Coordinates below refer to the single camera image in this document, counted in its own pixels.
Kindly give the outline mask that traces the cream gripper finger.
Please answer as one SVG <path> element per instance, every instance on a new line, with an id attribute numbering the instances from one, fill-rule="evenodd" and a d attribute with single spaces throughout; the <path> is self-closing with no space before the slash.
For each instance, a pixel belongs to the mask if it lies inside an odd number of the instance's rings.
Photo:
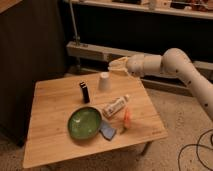
<path id="1" fill-rule="evenodd" d="M 126 64 L 126 62 L 128 61 L 127 57 L 121 57 L 119 59 L 113 60 L 109 63 L 110 67 L 114 67 L 114 66 L 124 66 Z"/>
<path id="2" fill-rule="evenodd" d="M 127 73 L 127 69 L 125 67 L 108 67 L 108 70 L 116 73 Z"/>

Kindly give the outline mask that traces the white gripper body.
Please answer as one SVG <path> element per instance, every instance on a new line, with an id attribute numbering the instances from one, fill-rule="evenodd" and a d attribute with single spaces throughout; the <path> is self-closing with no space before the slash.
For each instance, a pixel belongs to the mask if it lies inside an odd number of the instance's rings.
<path id="1" fill-rule="evenodd" d="M 126 63 L 128 73 L 133 77 L 143 77 L 144 55 L 136 54 L 131 56 Z"/>

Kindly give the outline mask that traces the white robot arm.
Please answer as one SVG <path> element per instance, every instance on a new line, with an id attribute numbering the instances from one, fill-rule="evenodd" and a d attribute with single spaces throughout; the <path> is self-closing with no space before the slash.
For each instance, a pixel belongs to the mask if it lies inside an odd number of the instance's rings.
<path id="1" fill-rule="evenodd" d="M 111 61 L 108 70 L 133 77 L 149 75 L 177 78 L 185 84 L 213 121 L 213 84 L 199 73 L 181 49 L 170 48 L 163 55 L 135 54 L 121 57 Z"/>

